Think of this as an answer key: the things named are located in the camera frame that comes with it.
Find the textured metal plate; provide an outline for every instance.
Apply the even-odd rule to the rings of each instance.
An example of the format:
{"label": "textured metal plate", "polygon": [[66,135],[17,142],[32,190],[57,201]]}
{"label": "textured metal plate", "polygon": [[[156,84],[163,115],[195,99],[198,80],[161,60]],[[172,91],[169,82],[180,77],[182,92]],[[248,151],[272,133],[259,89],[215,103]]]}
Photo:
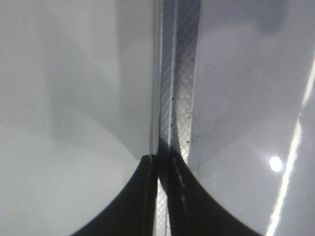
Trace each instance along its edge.
{"label": "textured metal plate", "polygon": [[[188,162],[200,0],[164,0],[159,137]],[[170,235],[167,196],[157,190],[156,235]]]}

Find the metal strip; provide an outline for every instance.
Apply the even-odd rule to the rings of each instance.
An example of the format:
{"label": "metal strip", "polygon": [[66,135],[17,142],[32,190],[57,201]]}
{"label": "metal strip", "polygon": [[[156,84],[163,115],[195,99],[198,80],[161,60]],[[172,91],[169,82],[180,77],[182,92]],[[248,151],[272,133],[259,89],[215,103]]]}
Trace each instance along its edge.
{"label": "metal strip", "polygon": [[[200,0],[164,0],[159,137],[188,161]],[[158,182],[156,236],[170,236],[167,196]]]}

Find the reflective surface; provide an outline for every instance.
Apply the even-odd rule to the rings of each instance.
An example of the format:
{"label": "reflective surface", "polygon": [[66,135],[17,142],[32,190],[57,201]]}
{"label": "reflective surface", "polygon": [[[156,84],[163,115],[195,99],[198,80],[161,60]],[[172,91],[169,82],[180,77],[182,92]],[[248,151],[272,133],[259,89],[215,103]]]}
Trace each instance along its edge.
{"label": "reflective surface", "polygon": [[262,235],[314,235],[315,2],[202,2],[189,167]]}
{"label": "reflective surface", "polygon": [[153,1],[0,5],[0,235],[70,235],[149,153]]}

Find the white curved surface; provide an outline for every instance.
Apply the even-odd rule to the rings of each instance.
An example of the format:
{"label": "white curved surface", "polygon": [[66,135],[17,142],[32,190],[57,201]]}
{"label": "white curved surface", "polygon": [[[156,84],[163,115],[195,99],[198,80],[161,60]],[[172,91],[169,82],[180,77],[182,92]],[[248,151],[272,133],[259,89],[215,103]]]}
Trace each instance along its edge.
{"label": "white curved surface", "polygon": [[153,1],[0,6],[0,235],[66,236],[149,153]]}
{"label": "white curved surface", "polygon": [[189,166],[262,235],[315,232],[314,9],[307,0],[202,2]]}

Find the bright light spot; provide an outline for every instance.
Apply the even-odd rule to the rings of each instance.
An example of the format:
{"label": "bright light spot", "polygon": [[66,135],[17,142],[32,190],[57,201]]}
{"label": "bright light spot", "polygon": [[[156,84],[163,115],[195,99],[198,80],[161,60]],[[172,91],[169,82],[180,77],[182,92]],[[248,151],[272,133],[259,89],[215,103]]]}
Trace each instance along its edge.
{"label": "bright light spot", "polygon": [[270,158],[269,165],[271,170],[279,172],[282,168],[282,161],[278,156],[273,156]]}

